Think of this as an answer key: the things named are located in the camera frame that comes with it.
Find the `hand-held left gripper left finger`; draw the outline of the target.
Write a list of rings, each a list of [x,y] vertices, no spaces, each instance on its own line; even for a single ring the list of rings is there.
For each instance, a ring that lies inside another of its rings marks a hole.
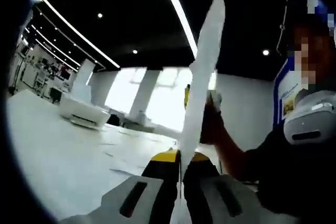
[[[61,223],[177,223],[180,161],[177,149],[154,155],[142,175],[104,194],[97,209]]]

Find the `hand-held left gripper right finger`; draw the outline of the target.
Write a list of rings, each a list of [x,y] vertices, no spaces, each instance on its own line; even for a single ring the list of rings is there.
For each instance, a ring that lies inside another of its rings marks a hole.
[[[298,223],[298,219],[264,208],[257,194],[231,178],[219,174],[204,154],[196,152],[184,179],[184,197],[192,223]]]

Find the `person's right hand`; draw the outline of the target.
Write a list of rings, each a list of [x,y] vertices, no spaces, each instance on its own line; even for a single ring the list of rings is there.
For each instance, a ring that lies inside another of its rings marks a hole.
[[[217,111],[213,102],[207,102],[204,108],[200,143],[214,145],[223,137],[224,122],[221,112]]]

